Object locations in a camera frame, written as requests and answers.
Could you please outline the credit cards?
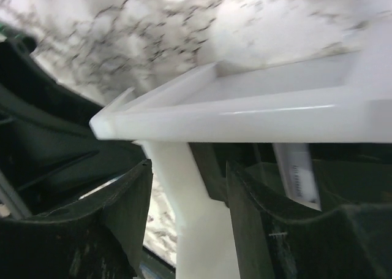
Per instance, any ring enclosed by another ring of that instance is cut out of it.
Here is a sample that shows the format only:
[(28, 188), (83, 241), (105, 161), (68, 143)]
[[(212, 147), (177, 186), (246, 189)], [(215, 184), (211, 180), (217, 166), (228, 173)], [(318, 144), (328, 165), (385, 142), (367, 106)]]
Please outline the credit cards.
[(273, 143), (286, 196), (302, 205), (321, 211), (321, 202), (306, 143)]

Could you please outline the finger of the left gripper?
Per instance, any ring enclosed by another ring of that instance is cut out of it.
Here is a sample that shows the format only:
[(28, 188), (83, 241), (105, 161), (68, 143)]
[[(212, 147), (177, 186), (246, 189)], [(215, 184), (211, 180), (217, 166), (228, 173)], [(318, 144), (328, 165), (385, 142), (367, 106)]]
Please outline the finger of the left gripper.
[(144, 158), (140, 146), (98, 140), (89, 120), (101, 106), (60, 88), (36, 107), (1, 88), (1, 200), (12, 213), (40, 213), (125, 174)]
[(33, 124), (72, 135), (91, 135), (98, 104), (59, 85), (16, 39), (1, 42), (1, 127)]

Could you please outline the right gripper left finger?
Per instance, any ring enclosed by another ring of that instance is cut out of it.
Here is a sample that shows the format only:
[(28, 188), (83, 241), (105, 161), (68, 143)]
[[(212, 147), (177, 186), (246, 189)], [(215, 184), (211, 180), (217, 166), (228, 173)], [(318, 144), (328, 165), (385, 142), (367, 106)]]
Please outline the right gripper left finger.
[(3, 218), (1, 277), (139, 277), (152, 181), (146, 159), (69, 205), (23, 220)]

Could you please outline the clear acrylic card box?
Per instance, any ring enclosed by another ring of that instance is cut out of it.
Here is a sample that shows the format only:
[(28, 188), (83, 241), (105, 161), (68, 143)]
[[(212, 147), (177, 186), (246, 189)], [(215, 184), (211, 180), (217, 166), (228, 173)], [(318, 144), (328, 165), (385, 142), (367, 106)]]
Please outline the clear acrylic card box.
[(241, 278), (226, 165), (286, 196), (273, 143), (306, 143), (321, 211), (391, 205), (391, 18), (357, 52), (221, 77), (197, 67), (90, 125), (101, 140), (137, 140), (174, 209), (177, 278)]

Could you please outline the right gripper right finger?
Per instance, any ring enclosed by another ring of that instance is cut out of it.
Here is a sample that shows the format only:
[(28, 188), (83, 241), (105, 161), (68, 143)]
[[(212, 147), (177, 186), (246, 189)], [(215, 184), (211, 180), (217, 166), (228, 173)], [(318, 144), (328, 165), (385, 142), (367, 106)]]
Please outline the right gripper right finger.
[(391, 205), (327, 212), (274, 192), (226, 165), (228, 207), (241, 278), (390, 278)]

